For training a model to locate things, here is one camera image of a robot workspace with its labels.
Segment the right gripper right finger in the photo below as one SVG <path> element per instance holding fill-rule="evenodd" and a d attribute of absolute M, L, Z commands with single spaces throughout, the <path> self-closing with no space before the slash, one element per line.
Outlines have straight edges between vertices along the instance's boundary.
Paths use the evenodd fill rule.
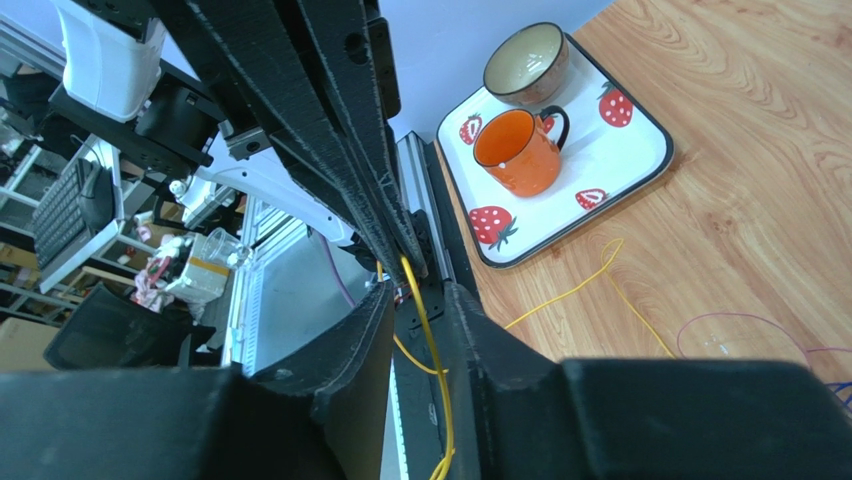
<path fill-rule="evenodd" d="M 554 362 L 444 288 L 454 479 L 847 479 L 851 422 L 775 361 Z"/>

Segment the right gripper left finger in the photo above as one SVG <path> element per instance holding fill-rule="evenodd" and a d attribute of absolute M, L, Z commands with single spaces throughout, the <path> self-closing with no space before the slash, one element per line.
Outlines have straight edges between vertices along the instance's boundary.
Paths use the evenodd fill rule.
<path fill-rule="evenodd" d="M 63 327 L 75 362 L 1 377 L 5 479 L 376 479 L 393 295 L 372 285 L 342 319 L 253 375 L 181 361 L 143 308 Z"/>

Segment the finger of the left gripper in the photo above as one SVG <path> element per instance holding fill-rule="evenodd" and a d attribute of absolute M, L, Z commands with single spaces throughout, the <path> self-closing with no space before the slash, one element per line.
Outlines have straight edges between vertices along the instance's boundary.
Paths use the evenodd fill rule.
<path fill-rule="evenodd" d="M 152 7 L 231 125 L 261 128 L 293 180 L 351 225 L 384 267 L 359 233 L 355 208 L 369 203 L 342 191 L 355 177 L 299 2 L 156 1 Z M 361 2 L 369 31 L 377 5 Z M 373 55 L 370 32 L 369 39 Z M 374 55 L 373 61 L 393 173 Z M 391 278 L 401 283 L 406 276 Z"/>
<path fill-rule="evenodd" d="M 324 88 L 343 130 L 354 179 L 342 191 L 367 201 L 355 213 L 359 233 L 394 279 L 428 274 L 428 262 L 391 171 L 391 148 L 361 1 L 298 3 L 328 85 Z"/>

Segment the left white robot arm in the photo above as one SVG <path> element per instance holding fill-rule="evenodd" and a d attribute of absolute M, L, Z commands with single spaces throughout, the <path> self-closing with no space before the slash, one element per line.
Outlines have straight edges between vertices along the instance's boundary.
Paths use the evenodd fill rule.
<path fill-rule="evenodd" d="M 428 264 L 392 167 L 373 1 L 156 1 L 157 17 L 236 133 L 259 128 L 272 159 L 211 166 L 231 186 L 347 242 L 395 281 Z"/>

